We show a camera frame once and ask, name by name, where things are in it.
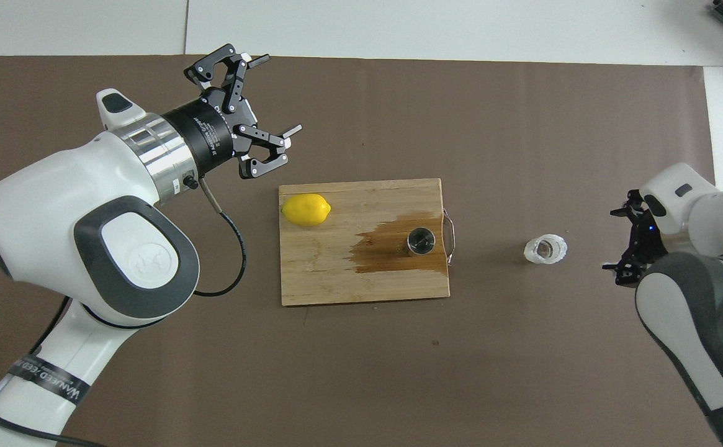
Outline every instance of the clear glass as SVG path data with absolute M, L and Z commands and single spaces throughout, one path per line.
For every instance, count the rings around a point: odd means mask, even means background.
M 524 247 L 524 257 L 536 264 L 559 263 L 567 252 L 568 244 L 558 235 L 543 235 L 534 238 Z

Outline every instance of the silver metal ring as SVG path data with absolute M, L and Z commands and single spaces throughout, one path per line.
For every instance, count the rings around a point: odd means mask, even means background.
M 185 192 L 184 179 L 197 178 L 191 149 L 163 117 L 148 113 L 138 121 L 112 130 L 138 156 L 155 182 L 160 204 Z

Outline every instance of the yellow lemon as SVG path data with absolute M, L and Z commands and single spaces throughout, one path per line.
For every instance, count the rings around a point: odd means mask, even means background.
M 297 194 L 291 196 L 281 207 L 281 213 L 295 225 L 309 227 L 322 224 L 331 206 L 319 194 Z

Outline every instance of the white floor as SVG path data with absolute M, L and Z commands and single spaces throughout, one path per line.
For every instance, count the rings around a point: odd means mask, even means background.
M 723 25 L 707 0 L 25 0 L 0 55 L 208 53 L 701 65 L 723 189 Z

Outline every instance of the logo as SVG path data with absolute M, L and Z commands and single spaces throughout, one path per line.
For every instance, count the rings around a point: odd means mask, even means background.
M 130 255 L 132 271 L 138 278 L 155 280 L 168 276 L 171 271 L 171 254 L 159 243 L 145 243 Z

